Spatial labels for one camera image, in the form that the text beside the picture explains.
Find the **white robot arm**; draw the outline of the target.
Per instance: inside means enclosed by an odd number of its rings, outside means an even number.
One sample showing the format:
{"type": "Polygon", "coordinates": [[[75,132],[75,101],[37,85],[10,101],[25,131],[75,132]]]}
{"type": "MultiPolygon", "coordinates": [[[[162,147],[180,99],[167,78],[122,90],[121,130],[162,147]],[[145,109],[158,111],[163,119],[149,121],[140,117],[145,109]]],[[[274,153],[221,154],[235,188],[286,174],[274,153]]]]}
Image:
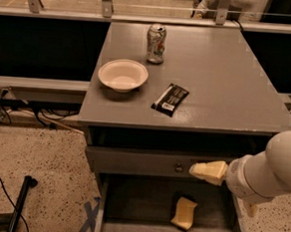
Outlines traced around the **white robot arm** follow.
{"type": "Polygon", "coordinates": [[[291,131],[273,136],[263,152],[225,161],[198,162],[188,173],[219,186],[226,182],[229,191],[243,201],[248,216],[257,206],[280,195],[291,194],[291,131]]]}

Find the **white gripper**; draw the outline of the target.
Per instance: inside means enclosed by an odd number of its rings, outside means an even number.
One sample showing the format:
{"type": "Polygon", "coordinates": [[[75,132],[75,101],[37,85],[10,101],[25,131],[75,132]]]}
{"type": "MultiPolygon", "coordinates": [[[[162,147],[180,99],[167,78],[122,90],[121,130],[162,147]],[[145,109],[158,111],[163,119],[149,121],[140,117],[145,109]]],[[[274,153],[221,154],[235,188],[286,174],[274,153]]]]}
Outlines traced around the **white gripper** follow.
{"type": "Polygon", "coordinates": [[[245,177],[244,169],[251,155],[233,160],[229,165],[225,161],[198,162],[189,168],[188,173],[207,183],[220,186],[224,176],[229,190],[243,200],[243,207],[248,217],[255,217],[258,211],[257,204],[269,202],[273,197],[264,197],[253,190],[245,177]]]}

